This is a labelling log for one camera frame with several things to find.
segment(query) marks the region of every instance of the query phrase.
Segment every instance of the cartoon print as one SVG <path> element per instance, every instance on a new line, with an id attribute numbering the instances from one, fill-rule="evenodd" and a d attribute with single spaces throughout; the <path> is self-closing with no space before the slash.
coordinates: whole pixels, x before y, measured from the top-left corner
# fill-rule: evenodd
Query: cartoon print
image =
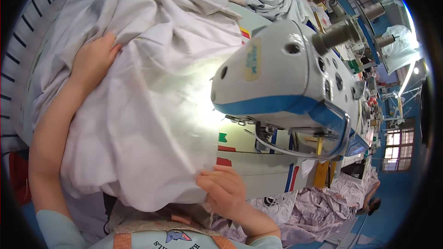
<path id="1" fill-rule="evenodd" d="M 192 239 L 186 235 L 183 231 L 181 232 L 174 232 L 174 231 L 167 231 L 166 232 L 166 243 L 168 243 L 171 240 L 185 240 L 185 241 L 192 241 Z"/>

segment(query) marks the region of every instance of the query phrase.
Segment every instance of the metal handle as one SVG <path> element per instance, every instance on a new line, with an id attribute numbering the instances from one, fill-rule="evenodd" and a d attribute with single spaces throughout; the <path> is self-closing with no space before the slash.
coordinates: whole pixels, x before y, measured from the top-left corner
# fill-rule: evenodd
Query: metal handle
<path id="1" fill-rule="evenodd" d="M 331 150 L 331 152 L 329 152 L 325 155 L 315 155 L 312 153 L 308 154 L 308 153 L 297 152 L 294 150 L 286 150 L 286 149 L 280 148 L 280 147 L 272 144 L 267 139 L 265 139 L 263 137 L 263 135 L 261 134 L 260 121 L 257 121 L 255 124 L 255 138 L 258 140 L 258 142 L 262 143 L 266 147 L 269 147 L 270 149 L 273 149 L 274 151 L 282 152 L 282 153 L 290 155 L 290 156 L 304 158 L 304 159 L 311 159 L 311 160 L 330 160 L 330 159 L 336 157 L 337 155 L 340 155 L 342 153 L 342 151 L 345 149 L 345 147 L 348 145 L 349 135 L 351 133 L 351 118 L 349 117 L 349 115 L 345 111 L 343 111 L 341 108 L 335 106 L 331 102 L 325 101 L 324 104 L 327 108 L 338 113 L 343 118 L 342 119 L 343 133 L 340 136 L 340 140 L 339 140 L 338 144 L 335 146 L 335 148 L 333 150 Z"/>

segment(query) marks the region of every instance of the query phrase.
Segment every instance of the label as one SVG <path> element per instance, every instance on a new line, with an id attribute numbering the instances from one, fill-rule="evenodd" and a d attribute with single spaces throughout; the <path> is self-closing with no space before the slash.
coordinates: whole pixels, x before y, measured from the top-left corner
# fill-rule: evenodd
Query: label
<path id="1" fill-rule="evenodd" d="M 251 40 L 246 49 L 245 80 L 257 80 L 261 74 L 261 39 Z"/>

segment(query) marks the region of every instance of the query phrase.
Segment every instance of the light blue shirt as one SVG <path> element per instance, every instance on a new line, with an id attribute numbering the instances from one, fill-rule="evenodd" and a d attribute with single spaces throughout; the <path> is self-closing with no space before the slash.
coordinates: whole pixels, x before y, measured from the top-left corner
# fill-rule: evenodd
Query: light blue shirt
<path id="1" fill-rule="evenodd" d="M 37 212 L 37 221 L 49 249 L 112 249 L 114 234 L 89 246 L 81 237 L 75 224 L 66 216 L 53 210 Z M 282 249 L 276 236 L 265 236 L 246 245 L 232 241 L 237 249 Z M 144 231 L 132 233 L 132 249 L 218 249 L 211 237 L 192 231 Z"/>

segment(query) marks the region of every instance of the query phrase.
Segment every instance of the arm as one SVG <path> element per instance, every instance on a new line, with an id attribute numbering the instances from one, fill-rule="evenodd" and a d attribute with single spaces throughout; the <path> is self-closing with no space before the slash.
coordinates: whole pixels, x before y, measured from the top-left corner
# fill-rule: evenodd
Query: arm
<path id="1" fill-rule="evenodd" d="M 71 218 L 60 185 L 60 165 L 71 120 L 89 93 L 100 83 L 121 47 L 112 47 L 108 33 L 80 48 L 72 73 L 34 130 L 29 151 L 29 187 L 36 212 L 53 210 Z"/>
<path id="2" fill-rule="evenodd" d="M 372 188 L 372 191 L 369 192 L 369 194 L 365 197 L 365 201 L 363 202 L 363 206 L 366 206 L 369 203 L 369 200 L 372 198 L 372 196 L 374 195 L 375 191 L 377 190 L 377 188 L 379 186 L 380 186 L 380 181 L 375 183 L 374 187 Z"/>
<path id="3" fill-rule="evenodd" d="M 197 185 L 208 193 L 207 201 L 218 215 L 241 225 L 248 236 L 246 244 L 264 236 L 280 238 L 280 229 L 267 214 L 246 202 L 243 179 L 228 166 L 215 165 L 215 171 L 201 171 Z"/>

